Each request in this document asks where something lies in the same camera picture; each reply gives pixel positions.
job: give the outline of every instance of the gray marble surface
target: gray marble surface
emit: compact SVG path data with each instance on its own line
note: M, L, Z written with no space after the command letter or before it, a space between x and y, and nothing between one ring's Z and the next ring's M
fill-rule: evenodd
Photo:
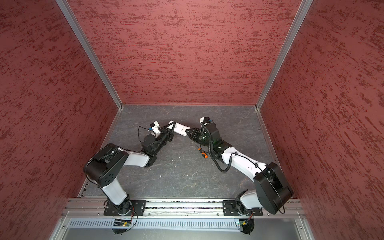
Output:
M139 126L149 128L158 121L161 126L170 120L190 128L199 127L200 117L209 117L223 140L253 159L270 163L269 154L255 109L226 106L148 106L126 105L113 131L112 142L122 148L139 151ZM148 134L140 129L140 138ZM254 189L253 182L232 167L220 172L210 158L201 157L198 147L188 137L176 134L172 142L157 154L149 168L124 166L118 180L131 196L144 197L214 197L234 198L245 189ZM89 184L84 196L104 196L94 184Z

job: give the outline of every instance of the red textured wall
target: red textured wall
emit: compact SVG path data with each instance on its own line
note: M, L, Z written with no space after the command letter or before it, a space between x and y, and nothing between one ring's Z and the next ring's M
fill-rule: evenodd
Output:
M383 10L315 0L262 106L316 240L384 239Z
M47 239L117 107L54 0L0 15L0 238Z
M68 0L121 100L255 104L301 0Z

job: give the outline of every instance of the orange and black handle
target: orange and black handle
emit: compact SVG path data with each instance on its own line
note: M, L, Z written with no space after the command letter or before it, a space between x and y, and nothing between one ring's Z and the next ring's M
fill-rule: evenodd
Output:
M199 152L201 152L201 156L203 156L203 158L208 158L208 156L205 154L205 152L199 148Z

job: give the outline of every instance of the black mounting plate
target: black mounting plate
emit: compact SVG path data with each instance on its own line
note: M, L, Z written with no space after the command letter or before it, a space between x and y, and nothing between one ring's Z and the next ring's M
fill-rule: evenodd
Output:
M147 202L146 200L132 200L131 199L131 204L133 206L133 209L135 210L135 212L138 216L143 216L146 202ZM121 215L119 215L117 212L114 211L114 208L112 207L112 203L110 201L108 201L107 206L104 210L104 216L121 216Z
M224 200L223 201L223 212L224 216L239 216L239 213L236 211L236 201L235 200ZM262 216L263 210L261 208L252 208L254 216Z

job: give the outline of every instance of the red wall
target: red wall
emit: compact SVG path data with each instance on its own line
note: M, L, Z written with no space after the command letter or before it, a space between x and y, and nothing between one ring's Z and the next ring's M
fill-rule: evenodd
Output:
M0 15L0 238L47 239L117 108L54 0Z
M68 0L121 100L255 104L301 0Z
M315 0L262 106L316 240L384 239L383 10Z

